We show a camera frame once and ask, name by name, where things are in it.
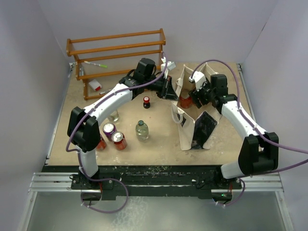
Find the red cola can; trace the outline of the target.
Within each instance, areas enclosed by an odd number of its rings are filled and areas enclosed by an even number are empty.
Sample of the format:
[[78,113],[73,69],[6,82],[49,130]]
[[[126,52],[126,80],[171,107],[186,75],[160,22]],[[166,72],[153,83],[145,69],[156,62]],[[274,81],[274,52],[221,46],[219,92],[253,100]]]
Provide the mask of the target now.
[[192,98],[188,92],[183,91],[180,94],[180,106],[184,109],[188,109],[192,106]]

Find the cream canvas tote bag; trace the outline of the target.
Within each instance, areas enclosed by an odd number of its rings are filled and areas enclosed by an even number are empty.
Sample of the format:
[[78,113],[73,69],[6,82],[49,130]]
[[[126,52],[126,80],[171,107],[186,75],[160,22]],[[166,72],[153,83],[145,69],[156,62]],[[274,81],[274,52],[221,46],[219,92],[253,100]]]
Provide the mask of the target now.
[[[203,73],[207,79],[210,79],[212,74],[218,74],[208,64],[203,64],[197,71]],[[178,97],[183,91],[188,95],[188,92],[195,88],[195,83],[189,82],[192,72],[191,68],[183,65],[174,87]],[[171,101],[171,116],[178,127],[181,150],[211,149],[210,137],[214,134],[222,117],[211,103],[200,108],[194,104],[189,108],[182,108],[180,100]]]

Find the clear bottle green cap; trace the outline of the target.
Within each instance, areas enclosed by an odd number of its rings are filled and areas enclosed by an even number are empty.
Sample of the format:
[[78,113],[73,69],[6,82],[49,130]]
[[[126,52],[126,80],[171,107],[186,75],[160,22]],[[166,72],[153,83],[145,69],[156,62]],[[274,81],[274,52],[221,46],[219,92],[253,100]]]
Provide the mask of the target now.
[[136,127],[136,136],[138,140],[145,141],[149,137],[149,128],[143,120],[139,120]]
[[113,111],[107,118],[111,123],[116,123],[119,120],[119,113],[117,110]]

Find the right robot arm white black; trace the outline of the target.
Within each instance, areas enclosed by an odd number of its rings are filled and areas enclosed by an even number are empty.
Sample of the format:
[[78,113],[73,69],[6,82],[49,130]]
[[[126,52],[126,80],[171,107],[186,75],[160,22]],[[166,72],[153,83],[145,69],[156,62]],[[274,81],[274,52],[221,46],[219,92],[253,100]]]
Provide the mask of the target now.
[[221,166],[221,172],[214,176],[215,185],[226,188],[231,183],[231,178],[276,170],[279,159],[276,146],[279,142],[278,135],[268,133],[260,127],[238,102],[237,96],[228,93],[226,76],[213,74],[206,78],[197,71],[189,77],[189,81],[195,84],[195,88],[189,93],[193,103],[198,108],[211,103],[231,122],[243,139],[238,159]]

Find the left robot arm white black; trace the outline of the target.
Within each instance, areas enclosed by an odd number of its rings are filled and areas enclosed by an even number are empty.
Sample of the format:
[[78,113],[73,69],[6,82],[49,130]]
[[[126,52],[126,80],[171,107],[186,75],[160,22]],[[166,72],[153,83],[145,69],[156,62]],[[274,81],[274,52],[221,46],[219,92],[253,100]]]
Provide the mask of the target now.
[[95,149],[100,142],[101,123],[120,106],[142,94],[154,91],[160,99],[177,101],[179,98],[172,87],[168,72],[176,67],[174,62],[163,60],[161,72],[156,72],[155,61],[142,58],[135,69],[130,70],[119,83],[95,103],[85,107],[75,107],[70,114],[67,135],[68,144],[75,145],[79,170],[84,175],[82,183],[89,189],[99,184],[99,171]]

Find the red black stamp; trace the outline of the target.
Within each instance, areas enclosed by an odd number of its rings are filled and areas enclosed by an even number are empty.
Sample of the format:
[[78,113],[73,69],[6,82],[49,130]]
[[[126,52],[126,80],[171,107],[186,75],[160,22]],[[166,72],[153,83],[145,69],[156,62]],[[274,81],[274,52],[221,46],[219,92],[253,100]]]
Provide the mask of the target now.
[[145,97],[143,98],[143,107],[144,107],[145,109],[148,109],[148,108],[150,108],[150,106],[151,106],[151,104],[150,104],[150,98],[149,98],[148,96],[145,96]]

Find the purple soda can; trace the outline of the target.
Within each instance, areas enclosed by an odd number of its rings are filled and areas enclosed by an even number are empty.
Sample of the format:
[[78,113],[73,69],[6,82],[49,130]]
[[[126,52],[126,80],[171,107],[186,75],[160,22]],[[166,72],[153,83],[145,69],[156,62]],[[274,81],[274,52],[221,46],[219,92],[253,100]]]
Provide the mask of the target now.
[[112,141],[112,134],[117,131],[113,123],[106,123],[103,125],[103,133],[109,141]]

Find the green capped marker pen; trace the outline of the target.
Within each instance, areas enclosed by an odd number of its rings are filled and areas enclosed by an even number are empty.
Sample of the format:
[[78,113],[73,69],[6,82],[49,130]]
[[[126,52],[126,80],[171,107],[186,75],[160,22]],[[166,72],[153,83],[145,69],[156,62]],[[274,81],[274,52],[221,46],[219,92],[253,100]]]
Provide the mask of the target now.
[[84,63],[94,65],[94,66],[98,66],[98,67],[101,67],[101,68],[108,68],[108,66],[106,66],[106,65],[97,64],[97,63],[93,63],[93,62],[89,62],[89,61],[84,61]]

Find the white red eraser box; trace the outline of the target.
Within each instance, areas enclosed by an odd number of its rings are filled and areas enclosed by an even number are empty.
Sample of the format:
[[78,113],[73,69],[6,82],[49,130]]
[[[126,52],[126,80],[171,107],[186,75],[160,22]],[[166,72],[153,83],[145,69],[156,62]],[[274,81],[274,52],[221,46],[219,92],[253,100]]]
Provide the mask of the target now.
[[101,84],[96,79],[89,81],[89,86],[94,91],[99,91],[102,88]]

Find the wooden shelf rack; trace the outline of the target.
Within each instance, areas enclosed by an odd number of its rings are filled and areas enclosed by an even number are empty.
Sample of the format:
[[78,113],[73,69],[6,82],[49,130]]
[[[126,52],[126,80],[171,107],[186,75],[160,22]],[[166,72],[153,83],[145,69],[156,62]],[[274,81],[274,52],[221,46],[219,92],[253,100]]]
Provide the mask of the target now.
[[[160,71],[162,51],[166,36],[162,28],[157,30],[125,33],[91,38],[67,39],[66,54],[74,58],[75,77],[82,81],[84,100],[97,99],[102,90],[94,91],[89,81],[96,79],[106,88],[110,79],[118,80],[134,69],[142,58],[154,60],[155,71]],[[103,64],[108,68],[84,63],[89,61]],[[84,68],[84,75],[79,76],[79,68]]]

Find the grey metal clips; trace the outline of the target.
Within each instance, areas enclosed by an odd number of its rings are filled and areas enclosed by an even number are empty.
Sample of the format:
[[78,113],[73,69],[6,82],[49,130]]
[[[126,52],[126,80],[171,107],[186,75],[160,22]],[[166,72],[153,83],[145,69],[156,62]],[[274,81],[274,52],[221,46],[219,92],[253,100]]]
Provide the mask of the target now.
[[84,68],[80,67],[79,68],[79,76],[83,76],[84,75]]

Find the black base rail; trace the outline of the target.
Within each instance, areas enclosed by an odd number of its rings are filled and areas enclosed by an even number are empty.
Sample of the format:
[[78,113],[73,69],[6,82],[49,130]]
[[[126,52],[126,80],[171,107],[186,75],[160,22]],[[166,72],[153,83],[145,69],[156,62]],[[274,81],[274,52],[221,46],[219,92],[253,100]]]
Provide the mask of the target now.
[[197,197],[210,199],[213,190],[241,189],[236,179],[226,180],[219,165],[209,166],[99,166],[93,181],[81,172],[69,177],[73,190],[102,193],[102,200],[118,196]]

